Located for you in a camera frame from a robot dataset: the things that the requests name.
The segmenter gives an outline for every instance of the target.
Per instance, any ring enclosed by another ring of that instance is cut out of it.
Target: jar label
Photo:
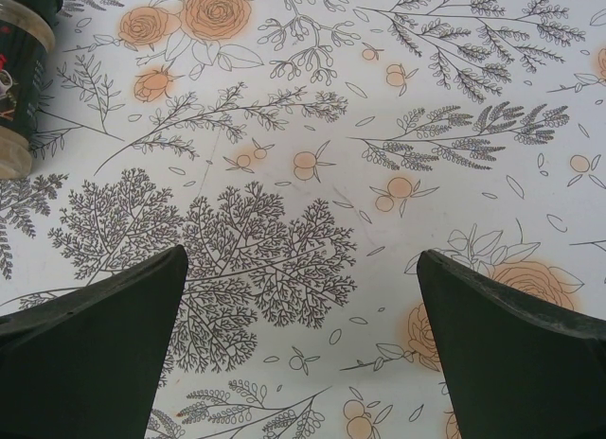
[[[0,125],[27,140],[35,128],[45,59],[38,39],[0,20]]]

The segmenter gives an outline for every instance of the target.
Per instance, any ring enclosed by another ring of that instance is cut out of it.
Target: dark green plastic piece
[[[463,439],[606,438],[606,322],[434,251],[417,273]]]
[[[142,439],[186,274],[179,246],[0,317],[0,438]]]

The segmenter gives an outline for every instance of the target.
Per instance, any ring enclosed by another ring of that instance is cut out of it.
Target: floral tablecloth
[[[458,439],[417,258],[606,317],[605,25],[606,0],[65,0],[34,172],[0,184],[1,312],[182,243],[148,437]]]

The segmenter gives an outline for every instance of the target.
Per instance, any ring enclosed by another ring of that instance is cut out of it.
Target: orange berry
[[[313,168],[312,167],[296,167],[294,169],[294,176],[299,181],[308,181],[313,177]]]
[[[357,399],[351,399],[343,407],[343,414],[347,420],[364,415],[364,404]]]
[[[389,65],[387,67],[387,74],[389,74],[389,73],[400,73],[400,74],[402,74],[401,66],[398,65],[398,64],[396,64],[396,63],[392,63],[391,65]]]
[[[250,157],[248,155],[241,155],[236,159],[236,163],[239,167],[248,167],[250,165]]]
[[[364,59],[366,59],[367,61],[372,61],[373,59],[375,59],[377,57],[377,53],[374,52],[372,49],[365,49],[362,52],[362,57]]]
[[[394,200],[388,196],[380,196],[375,202],[375,206],[382,212],[389,212],[394,208]]]
[[[586,157],[583,157],[582,155],[575,155],[570,159],[570,167],[576,172],[587,172],[591,165]]]
[[[315,167],[317,163],[317,158],[311,152],[299,152],[294,156],[294,165],[296,167]]]
[[[387,75],[387,84],[394,87],[402,87],[406,80],[401,72],[393,72]]]
[[[413,186],[403,177],[396,177],[387,184],[387,191],[394,198],[408,198],[413,192]]]
[[[267,150],[265,149],[257,149],[255,150],[255,152],[253,153],[253,155],[255,155],[255,158],[262,160],[267,156]]]
[[[372,425],[366,417],[356,417],[348,423],[348,435],[351,439],[368,439],[372,434]]]

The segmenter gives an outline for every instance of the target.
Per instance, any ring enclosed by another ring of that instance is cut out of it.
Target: printed rose
[[[120,21],[119,37],[129,44],[155,44],[179,28],[181,21],[163,9],[141,7]]]
[[[501,264],[494,269],[495,281],[534,295],[559,307],[575,309],[562,282],[539,262]]]
[[[181,12],[184,32],[198,40],[224,40],[238,34],[250,16],[246,0],[186,0]]]
[[[461,433],[458,430],[458,423],[456,423],[456,417],[451,414],[448,417],[448,423],[446,424],[446,437],[447,439],[461,439]]]
[[[134,85],[134,96],[141,101],[154,101],[167,92],[167,87],[174,80],[176,77],[157,70],[143,75]]]
[[[440,371],[439,355],[437,354],[434,334],[429,325],[425,304],[414,308],[408,317],[408,345],[419,353],[419,361],[423,366],[434,371]]]
[[[597,61],[599,62],[600,75],[606,78],[606,48],[599,50]]]

